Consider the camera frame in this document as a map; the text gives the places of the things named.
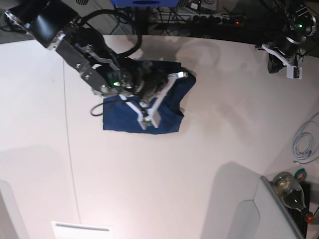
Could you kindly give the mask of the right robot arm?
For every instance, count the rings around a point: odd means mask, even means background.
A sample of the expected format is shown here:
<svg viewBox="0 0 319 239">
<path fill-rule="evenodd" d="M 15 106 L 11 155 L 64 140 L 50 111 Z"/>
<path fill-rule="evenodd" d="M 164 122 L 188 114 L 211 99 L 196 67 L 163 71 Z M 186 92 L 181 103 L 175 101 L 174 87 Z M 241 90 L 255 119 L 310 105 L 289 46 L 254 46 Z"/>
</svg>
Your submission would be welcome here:
<svg viewBox="0 0 319 239">
<path fill-rule="evenodd" d="M 0 7 L 13 24 L 43 47 L 55 49 L 97 95 L 104 98 L 137 96 L 142 101 L 150 101 L 168 85 L 164 67 L 129 58 L 141 47 L 142 34 L 124 13 L 102 9 L 81 17 L 60 0 L 2 0 Z M 136 44 L 123 53 L 109 48 L 98 30 L 85 26 L 101 14 L 125 20 L 136 32 Z"/>
</svg>

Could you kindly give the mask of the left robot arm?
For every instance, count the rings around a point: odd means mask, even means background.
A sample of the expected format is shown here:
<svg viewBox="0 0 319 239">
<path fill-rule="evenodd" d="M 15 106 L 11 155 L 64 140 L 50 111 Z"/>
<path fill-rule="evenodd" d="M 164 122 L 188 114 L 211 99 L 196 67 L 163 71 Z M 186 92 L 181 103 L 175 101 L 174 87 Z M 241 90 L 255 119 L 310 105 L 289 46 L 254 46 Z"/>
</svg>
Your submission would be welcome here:
<svg viewBox="0 0 319 239">
<path fill-rule="evenodd" d="M 308 53 L 304 44 L 319 28 L 319 18 L 309 11 L 304 0 L 276 0 L 275 3 L 285 17 L 281 34 L 275 41 L 262 44 L 269 54 L 268 71 L 275 74 L 285 67 L 288 78 L 301 79 L 301 62 Z"/>
</svg>

